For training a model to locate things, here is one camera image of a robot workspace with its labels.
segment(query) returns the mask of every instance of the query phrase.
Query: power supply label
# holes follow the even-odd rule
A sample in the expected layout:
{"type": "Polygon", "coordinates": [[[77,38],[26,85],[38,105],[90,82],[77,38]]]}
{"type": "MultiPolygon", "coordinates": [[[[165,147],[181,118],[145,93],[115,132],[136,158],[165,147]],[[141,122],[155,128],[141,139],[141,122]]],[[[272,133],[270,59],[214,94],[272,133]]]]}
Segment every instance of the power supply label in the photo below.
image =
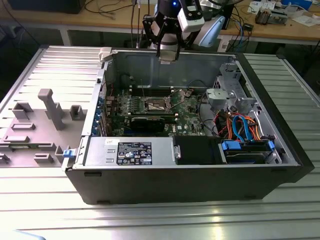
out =
{"type": "Polygon", "coordinates": [[[152,165],[151,142],[119,142],[116,164],[152,165]]]}

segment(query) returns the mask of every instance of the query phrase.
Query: sticker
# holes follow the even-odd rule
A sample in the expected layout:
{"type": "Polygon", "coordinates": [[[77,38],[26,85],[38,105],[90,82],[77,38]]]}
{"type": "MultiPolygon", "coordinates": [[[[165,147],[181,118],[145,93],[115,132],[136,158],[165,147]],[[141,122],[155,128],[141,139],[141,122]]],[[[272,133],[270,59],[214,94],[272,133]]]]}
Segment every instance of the sticker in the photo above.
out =
{"type": "Polygon", "coordinates": [[[104,145],[117,145],[119,142],[120,142],[120,139],[111,138],[111,139],[106,139],[104,141],[104,145]]]}
{"type": "Polygon", "coordinates": [[[152,165],[151,142],[119,142],[116,164],[125,165],[152,165]]]}

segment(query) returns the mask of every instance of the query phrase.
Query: computer case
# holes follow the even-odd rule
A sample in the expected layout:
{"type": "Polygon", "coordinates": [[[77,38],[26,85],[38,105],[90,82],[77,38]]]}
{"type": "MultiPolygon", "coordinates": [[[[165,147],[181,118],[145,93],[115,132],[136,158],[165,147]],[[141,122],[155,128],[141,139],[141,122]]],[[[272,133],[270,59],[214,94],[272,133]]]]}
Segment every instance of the computer case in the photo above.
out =
{"type": "Polygon", "coordinates": [[[78,14],[86,0],[8,0],[13,10],[78,14]]]}

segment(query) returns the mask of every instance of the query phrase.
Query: motherboard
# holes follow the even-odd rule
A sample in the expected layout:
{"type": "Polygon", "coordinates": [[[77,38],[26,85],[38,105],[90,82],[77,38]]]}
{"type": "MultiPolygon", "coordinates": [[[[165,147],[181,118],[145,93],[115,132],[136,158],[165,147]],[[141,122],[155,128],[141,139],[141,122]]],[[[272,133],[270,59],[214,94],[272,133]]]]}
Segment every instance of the motherboard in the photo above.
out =
{"type": "Polygon", "coordinates": [[[128,89],[107,96],[100,131],[115,137],[205,135],[198,115],[199,96],[189,89],[128,89]]]}

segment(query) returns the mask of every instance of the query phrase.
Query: wooden workbench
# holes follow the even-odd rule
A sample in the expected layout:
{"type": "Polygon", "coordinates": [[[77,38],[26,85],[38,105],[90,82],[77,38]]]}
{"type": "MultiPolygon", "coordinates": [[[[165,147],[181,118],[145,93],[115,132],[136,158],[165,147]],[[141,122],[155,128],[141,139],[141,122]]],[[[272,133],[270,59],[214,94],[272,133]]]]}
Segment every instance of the wooden workbench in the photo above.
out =
{"type": "MultiPolygon", "coordinates": [[[[116,3],[116,0],[99,0],[99,5],[116,3]]],[[[131,1],[123,0],[115,6],[108,6],[104,10],[112,10],[119,7],[129,5],[131,1]]],[[[283,43],[296,43],[296,44],[313,44],[320,39],[320,26],[314,25],[311,27],[304,26],[289,19],[286,25],[268,24],[259,25],[255,24],[255,15],[247,13],[250,0],[245,0],[237,5],[240,15],[246,23],[254,25],[251,41],[263,42],[283,42],[283,43]]],[[[88,5],[92,11],[97,11],[97,5],[92,2],[88,5]]],[[[312,6],[311,11],[320,11],[320,7],[312,6]]],[[[68,41],[68,30],[84,30],[84,31],[101,31],[101,32],[130,32],[130,19],[131,7],[126,7],[121,10],[115,11],[112,15],[115,19],[102,16],[97,13],[89,12],[85,9],[79,14],[66,14],[57,12],[38,12],[38,11],[18,11],[11,10],[12,15],[21,22],[25,27],[34,28],[52,28],[58,29],[61,32],[64,43],[68,41]]],[[[148,13],[148,6],[142,4],[140,19],[148,13]]],[[[154,13],[154,5],[150,6],[150,13],[154,13]]],[[[138,25],[138,6],[135,7],[135,15],[133,19],[133,28],[138,25]]],[[[5,11],[3,6],[0,8],[0,24],[1,25],[17,25],[16,22],[5,11]]],[[[222,30],[220,36],[227,36],[229,41],[232,36],[239,33],[235,24],[230,22],[227,30],[222,30]]]]}

